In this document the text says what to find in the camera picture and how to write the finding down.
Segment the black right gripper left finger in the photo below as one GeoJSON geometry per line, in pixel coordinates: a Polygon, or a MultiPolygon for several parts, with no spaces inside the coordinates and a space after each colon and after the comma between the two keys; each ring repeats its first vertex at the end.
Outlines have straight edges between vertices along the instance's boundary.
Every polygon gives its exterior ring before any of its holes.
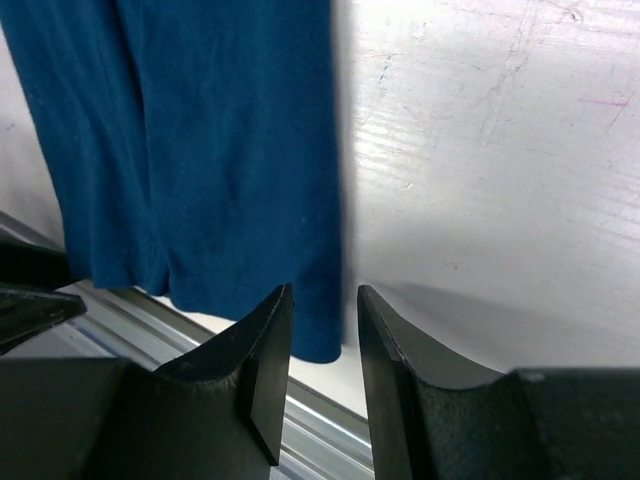
{"type": "Polygon", "coordinates": [[[293,287],[279,285],[244,318],[156,370],[231,395],[234,413],[272,466],[280,460],[293,306],[293,287]]]}

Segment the dark blue t shirt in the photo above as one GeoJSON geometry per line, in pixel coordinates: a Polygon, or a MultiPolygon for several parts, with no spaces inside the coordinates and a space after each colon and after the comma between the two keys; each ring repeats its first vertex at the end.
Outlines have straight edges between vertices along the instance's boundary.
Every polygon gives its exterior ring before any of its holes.
{"type": "Polygon", "coordinates": [[[292,354],[341,353],[327,1],[5,1],[72,273],[238,320],[294,292],[292,354]]]}

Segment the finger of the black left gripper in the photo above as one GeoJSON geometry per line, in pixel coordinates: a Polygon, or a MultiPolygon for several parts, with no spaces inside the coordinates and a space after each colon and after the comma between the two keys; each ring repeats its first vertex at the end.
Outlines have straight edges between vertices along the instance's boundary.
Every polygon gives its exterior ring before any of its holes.
{"type": "Polygon", "coordinates": [[[85,313],[85,303],[77,295],[2,284],[1,354],[85,313]]]}
{"type": "Polygon", "coordinates": [[[1,282],[56,290],[75,282],[67,256],[24,242],[1,243],[1,282]]]}

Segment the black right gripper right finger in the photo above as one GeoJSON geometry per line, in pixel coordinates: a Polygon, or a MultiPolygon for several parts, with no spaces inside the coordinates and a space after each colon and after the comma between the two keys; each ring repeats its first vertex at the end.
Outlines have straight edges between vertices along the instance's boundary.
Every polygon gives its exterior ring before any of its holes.
{"type": "Polygon", "coordinates": [[[514,478],[514,376],[445,347],[371,286],[357,315],[376,478],[514,478]]]}

